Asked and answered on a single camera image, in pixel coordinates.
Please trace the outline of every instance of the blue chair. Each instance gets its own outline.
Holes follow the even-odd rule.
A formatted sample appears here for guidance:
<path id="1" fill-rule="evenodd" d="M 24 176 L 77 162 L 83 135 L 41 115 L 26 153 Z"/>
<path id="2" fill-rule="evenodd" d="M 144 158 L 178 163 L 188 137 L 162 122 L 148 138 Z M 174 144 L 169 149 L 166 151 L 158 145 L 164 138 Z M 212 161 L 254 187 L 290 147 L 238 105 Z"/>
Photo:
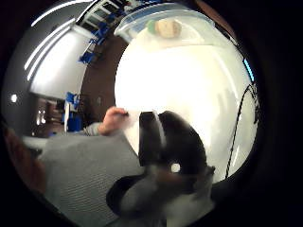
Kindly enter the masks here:
<path id="1" fill-rule="evenodd" d="M 115 14 L 112 12 L 111 14 L 108 15 L 108 17 L 106 18 L 106 21 L 108 23 L 112 23 L 115 20 L 116 16 Z"/>
<path id="2" fill-rule="evenodd" d="M 95 56 L 94 53 L 86 51 L 82 56 L 79 57 L 79 61 L 88 64 L 93 60 L 94 56 Z"/>
<path id="3" fill-rule="evenodd" d="M 68 118 L 67 131 L 76 132 L 82 130 L 82 120 L 79 116 Z"/>
<path id="4" fill-rule="evenodd" d="M 71 103 L 74 106 L 74 109 L 76 110 L 80 104 L 80 96 L 77 94 L 72 94 L 70 92 L 67 92 L 65 101 Z"/>
<path id="5" fill-rule="evenodd" d="M 68 117 L 69 117 L 69 118 L 73 117 L 73 113 L 70 112 Z M 64 118 L 65 118 L 65 113 L 62 114 L 62 118 L 61 118 L 61 121 L 62 121 L 63 123 L 64 123 Z"/>

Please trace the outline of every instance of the white wall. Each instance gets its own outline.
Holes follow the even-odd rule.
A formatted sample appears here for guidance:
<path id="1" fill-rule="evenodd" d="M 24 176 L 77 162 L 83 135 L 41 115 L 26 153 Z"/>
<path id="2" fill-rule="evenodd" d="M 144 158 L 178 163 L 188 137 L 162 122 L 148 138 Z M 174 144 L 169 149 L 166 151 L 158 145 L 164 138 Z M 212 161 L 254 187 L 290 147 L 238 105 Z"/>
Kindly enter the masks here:
<path id="1" fill-rule="evenodd" d="M 72 16 L 77 18 L 88 5 L 89 3 L 79 3 L 59 9 L 46 16 L 36 26 L 30 27 L 30 25 L 28 25 L 28 31 L 15 47 L 3 81 L 1 113 L 18 134 L 29 128 L 31 124 L 35 124 L 36 113 L 33 113 L 31 109 L 34 108 L 36 102 L 33 100 L 33 96 L 28 92 L 30 83 L 27 81 L 30 66 L 27 71 L 24 69 L 27 58 L 36 46 L 51 33 L 53 26 L 59 26 L 65 23 Z M 12 94 L 18 96 L 16 103 L 10 102 L 10 96 Z"/>
<path id="2" fill-rule="evenodd" d="M 66 92 L 80 93 L 86 65 L 78 59 L 92 37 L 73 29 L 61 37 L 40 63 L 30 92 L 61 99 Z"/>

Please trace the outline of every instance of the desk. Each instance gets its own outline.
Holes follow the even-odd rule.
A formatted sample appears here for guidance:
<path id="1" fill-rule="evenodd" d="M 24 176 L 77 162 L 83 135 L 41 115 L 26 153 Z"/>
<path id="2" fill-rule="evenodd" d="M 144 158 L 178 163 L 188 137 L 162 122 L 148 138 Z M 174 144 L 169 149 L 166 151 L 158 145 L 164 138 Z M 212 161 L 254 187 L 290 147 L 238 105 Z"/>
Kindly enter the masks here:
<path id="1" fill-rule="evenodd" d="M 154 39 L 147 29 L 139 32 L 116 71 L 116 105 L 130 110 L 130 116 L 132 111 L 152 110 L 181 115 L 202 138 L 207 162 L 217 168 L 217 182 L 224 178 L 241 94 L 250 81 L 235 46 L 207 23 L 199 25 L 205 36 L 196 45 L 175 41 L 169 46 L 168 41 Z M 242 111 L 247 112 L 246 119 L 253 117 L 251 110 L 247 105 Z M 249 131 L 253 126 L 245 127 Z M 138 153 L 137 120 L 125 134 Z M 252 134 L 243 143 L 238 137 L 240 149 L 251 150 L 254 138 Z"/>

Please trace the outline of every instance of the blue object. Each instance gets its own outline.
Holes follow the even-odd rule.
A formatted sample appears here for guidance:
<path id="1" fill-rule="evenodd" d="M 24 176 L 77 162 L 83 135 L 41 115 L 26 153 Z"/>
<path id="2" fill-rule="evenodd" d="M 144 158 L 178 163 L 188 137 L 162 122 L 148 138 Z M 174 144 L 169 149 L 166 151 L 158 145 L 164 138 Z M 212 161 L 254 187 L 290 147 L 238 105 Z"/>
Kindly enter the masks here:
<path id="1" fill-rule="evenodd" d="M 107 17 L 107 19 L 106 19 L 106 21 L 108 21 L 109 23 L 111 23 L 111 22 L 113 22 L 114 20 L 115 20 L 115 14 L 114 13 L 111 13 L 108 17 Z"/>
<path id="2" fill-rule="evenodd" d="M 79 103 L 80 103 L 80 97 L 76 94 L 72 94 L 70 92 L 67 92 L 65 101 L 71 103 L 74 106 L 75 110 L 76 110 L 79 106 Z"/>
<path id="3" fill-rule="evenodd" d="M 254 77 L 253 71 L 251 70 L 251 68 L 250 68 L 250 66 L 248 64 L 247 59 L 244 59 L 243 62 L 244 62 L 244 65 L 246 67 L 246 70 L 247 70 L 247 72 L 249 74 L 250 79 L 252 80 L 252 82 L 255 81 L 255 77 Z"/>
<path id="4" fill-rule="evenodd" d="M 66 93 L 65 101 L 74 103 L 75 96 L 76 96 L 76 95 L 74 95 L 74 94 L 72 94 L 72 93 L 70 93 L 70 92 L 67 92 L 67 93 Z"/>
<path id="5" fill-rule="evenodd" d="M 65 113 L 62 114 L 62 119 L 61 119 L 62 122 L 64 122 L 64 117 L 65 117 Z M 71 118 L 71 117 L 73 117 L 72 112 L 69 113 L 69 118 Z"/>
<path id="6" fill-rule="evenodd" d="M 94 56 L 95 56 L 94 53 L 85 52 L 82 56 L 80 56 L 79 61 L 88 64 L 93 60 Z"/>
<path id="7" fill-rule="evenodd" d="M 82 120 L 79 116 L 68 118 L 67 120 L 67 131 L 81 131 L 82 130 Z"/>

